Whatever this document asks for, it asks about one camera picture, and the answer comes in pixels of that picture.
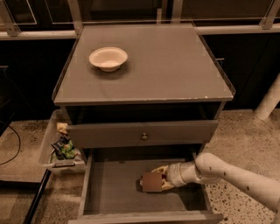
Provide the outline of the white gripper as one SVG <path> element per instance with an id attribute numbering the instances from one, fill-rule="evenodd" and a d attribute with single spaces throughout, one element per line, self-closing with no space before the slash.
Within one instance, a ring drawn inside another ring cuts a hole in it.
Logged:
<path id="1" fill-rule="evenodd" d="M 168 191 L 174 187 L 185 186 L 186 182 L 181 175 L 181 163 L 163 165 L 152 170 L 152 172 L 159 172 L 162 175 L 166 175 L 166 178 L 162 179 L 162 190 Z"/>

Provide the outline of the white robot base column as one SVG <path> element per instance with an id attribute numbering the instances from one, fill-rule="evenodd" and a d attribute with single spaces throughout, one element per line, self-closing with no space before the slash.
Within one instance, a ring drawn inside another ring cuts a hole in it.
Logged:
<path id="1" fill-rule="evenodd" d="M 266 95 L 255 110 L 256 116 L 261 120 L 266 120 L 277 104 L 280 102 L 280 74 L 270 86 Z"/>

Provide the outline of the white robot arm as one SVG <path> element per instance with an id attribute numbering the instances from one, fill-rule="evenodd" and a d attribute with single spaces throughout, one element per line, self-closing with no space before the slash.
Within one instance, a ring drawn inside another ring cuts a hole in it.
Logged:
<path id="1" fill-rule="evenodd" d="M 212 153 L 200 153 L 192 161 L 163 165 L 151 172 L 163 176 L 163 191 L 188 183 L 209 185 L 223 179 L 274 212 L 271 224 L 280 224 L 280 182 L 226 163 Z"/>

